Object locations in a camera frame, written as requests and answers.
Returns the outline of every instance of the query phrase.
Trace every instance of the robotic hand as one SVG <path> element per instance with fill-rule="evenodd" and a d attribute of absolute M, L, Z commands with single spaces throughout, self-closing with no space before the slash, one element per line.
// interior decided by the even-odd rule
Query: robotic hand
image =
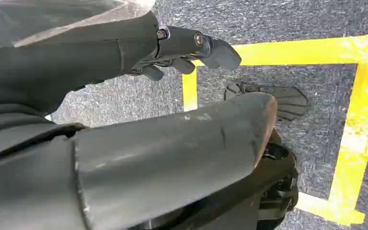
<path fill-rule="evenodd" d="M 135 65 L 130 74 L 146 75 L 157 81 L 163 72 L 154 66 L 174 67 L 183 74 L 195 69 L 192 60 L 199 59 L 210 69 L 236 69 L 241 58 L 225 41 L 199 31 L 162 26 L 157 32 L 157 52 Z"/>
<path fill-rule="evenodd" d="M 44 119 L 68 92 L 115 76 L 159 80 L 155 66 L 190 73 L 194 59 L 235 69 L 230 45 L 159 27 L 151 12 L 62 30 L 0 41 L 0 230 L 272 229 L 295 206 L 295 158 L 267 144 L 269 94 L 99 128 Z"/>

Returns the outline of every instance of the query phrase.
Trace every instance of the yellow tape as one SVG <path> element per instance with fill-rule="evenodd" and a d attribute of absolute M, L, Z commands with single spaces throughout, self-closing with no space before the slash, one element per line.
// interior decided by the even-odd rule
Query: yellow tape
<path fill-rule="evenodd" d="M 297 208 L 346 226 L 363 223 L 365 215 L 355 211 L 355 206 L 368 162 L 368 35 L 234 48 L 243 66 L 358 64 L 329 200 L 300 193 Z M 197 108 L 196 83 L 196 71 L 183 76 L 186 111 Z"/>
<path fill-rule="evenodd" d="M 196 70 L 190 74 L 183 74 L 183 104 L 184 111 L 195 110 L 197 102 L 197 75 Z"/>

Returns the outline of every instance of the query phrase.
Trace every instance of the robotic finger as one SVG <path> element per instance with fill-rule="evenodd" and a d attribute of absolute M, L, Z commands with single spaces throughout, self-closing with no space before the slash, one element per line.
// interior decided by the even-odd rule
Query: robotic finger
<path fill-rule="evenodd" d="M 242 60 L 227 42 L 196 30 L 162 26 L 156 35 L 158 50 L 155 56 L 139 62 L 130 74 L 144 74 L 158 81 L 162 71 L 150 66 L 174 67 L 189 74 L 195 69 L 193 60 L 199 59 L 210 69 L 236 69 Z"/>

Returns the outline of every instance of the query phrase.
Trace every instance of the screw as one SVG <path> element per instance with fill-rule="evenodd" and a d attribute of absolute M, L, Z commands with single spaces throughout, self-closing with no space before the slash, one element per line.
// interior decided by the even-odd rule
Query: screw
<path fill-rule="evenodd" d="M 157 38 L 162 40 L 167 38 L 167 32 L 165 30 L 158 30 L 156 32 Z"/>
<path fill-rule="evenodd" d="M 204 44 L 204 36 L 201 33 L 196 33 L 194 35 L 194 40 L 197 46 L 202 46 Z"/>

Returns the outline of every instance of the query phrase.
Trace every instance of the clear plastic sheet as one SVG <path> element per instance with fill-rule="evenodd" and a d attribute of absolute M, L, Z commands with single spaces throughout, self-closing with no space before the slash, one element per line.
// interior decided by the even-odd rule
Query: clear plastic sheet
<path fill-rule="evenodd" d="M 25 46 L 76 27 L 143 16 L 155 0 L 0 0 L 0 46 Z"/>

